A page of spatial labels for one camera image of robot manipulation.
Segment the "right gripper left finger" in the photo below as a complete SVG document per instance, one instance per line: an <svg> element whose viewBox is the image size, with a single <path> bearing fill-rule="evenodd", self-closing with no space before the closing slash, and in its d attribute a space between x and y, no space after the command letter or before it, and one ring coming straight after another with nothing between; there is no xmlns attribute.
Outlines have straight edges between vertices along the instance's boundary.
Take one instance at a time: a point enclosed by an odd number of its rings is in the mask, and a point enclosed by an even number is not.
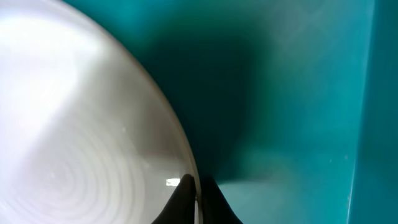
<svg viewBox="0 0 398 224"><path fill-rule="evenodd" d="M194 224L196 192L193 176L185 174L152 224Z"/></svg>

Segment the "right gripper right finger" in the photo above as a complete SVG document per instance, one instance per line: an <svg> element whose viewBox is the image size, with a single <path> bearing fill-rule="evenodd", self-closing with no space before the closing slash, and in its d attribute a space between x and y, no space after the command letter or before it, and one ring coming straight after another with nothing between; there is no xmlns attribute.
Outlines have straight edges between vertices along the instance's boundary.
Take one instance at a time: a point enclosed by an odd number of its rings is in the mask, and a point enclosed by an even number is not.
<svg viewBox="0 0 398 224"><path fill-rule="evenodd" d="M204 224L243 224L213 178L203 177L200 183Z"/></svg>

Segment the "grey round plate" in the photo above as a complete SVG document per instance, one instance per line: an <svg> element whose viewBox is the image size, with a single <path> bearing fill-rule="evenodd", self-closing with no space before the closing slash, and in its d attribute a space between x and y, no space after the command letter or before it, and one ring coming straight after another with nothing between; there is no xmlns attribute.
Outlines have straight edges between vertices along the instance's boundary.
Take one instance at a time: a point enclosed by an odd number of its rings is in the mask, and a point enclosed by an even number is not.
<svg viewBox="0 0 398 224"><path fill-rule="evenodd" d="M1 222L151 223L198 176L160 88L61 1L1 1Z"/></svg>

